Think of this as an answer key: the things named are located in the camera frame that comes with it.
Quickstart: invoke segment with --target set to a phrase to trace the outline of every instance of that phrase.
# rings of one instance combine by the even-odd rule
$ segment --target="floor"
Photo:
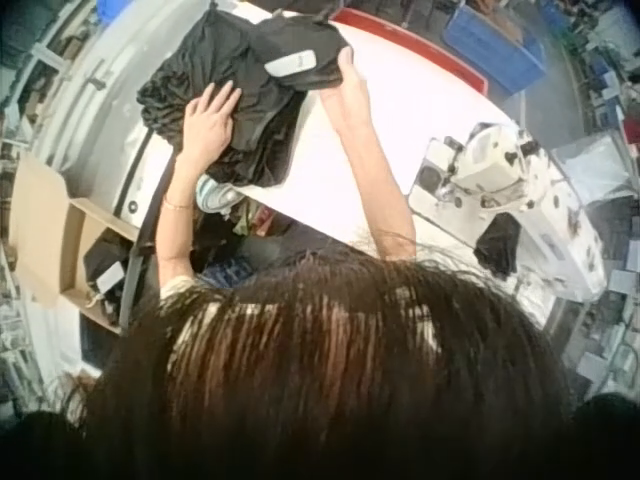
[[[441,39],[449,15],[434,9],[433,0],[416,0],[408,29],[455,55]],[[400,2],[390,0],[366,2],[357,8],[373,13],[376,3],[381,7],[378,16],[393,23],[402,17]],[[575,80],[569,59],[538,14],[535,5],[513,1],[512,11],[517,18],[542,42],[547,56],[547,75],[522,93],[509,97],[497,84],[490,83],[489,98],[505,113],[526,127],[547,149],[557,148],[584,137],[582,112],[577,97]]]

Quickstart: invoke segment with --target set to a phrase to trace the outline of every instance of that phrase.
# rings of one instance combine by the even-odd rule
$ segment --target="white label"
[[[98,280],[96,280],[96,285],[98,287],[98,291],[100,293],[107,293],[111,290],[120,280],[124,278],[124,268],[122,267],[122,263],[116,262],[109,267],[109,269],[104,272]]]
[[[272,77],[286,77],[316,68],[318,59],[313,50],[303,50],[267,63],[264,68]]]

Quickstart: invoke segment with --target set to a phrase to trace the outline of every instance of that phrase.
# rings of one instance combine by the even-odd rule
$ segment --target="person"
[[[67,413],[81,447],[56,442],[86,475],[538,478],[569,417],[562,368],[512,298],[415,261],[350,49],[339,66],[342,85],[320,95],[379,258],[309,257],[228,290],[195,280],[194,182],[229,142],[241,95],[209,87],[187,107],[160,214],[163,298],[139,306],[81,411]]]

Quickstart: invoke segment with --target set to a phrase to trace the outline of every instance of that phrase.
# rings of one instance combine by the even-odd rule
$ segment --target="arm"
[[[353,65],[350,47],[340,52],[338,66],[342,84],[320,91],[320,97],[349,159],[378,254],[390,260],[415,258],[411,210],[373,128],[367,84]]]
[[[196,184],[231,141],[231,112],[240,98],[227,83],[211,100],[214,85],[202,97],[192,100],[185,110],[182,153],[164,196],[158,228],[156,256],[160,288],[177,277],[193,277],[189,255],[193,241],[193,201]]]

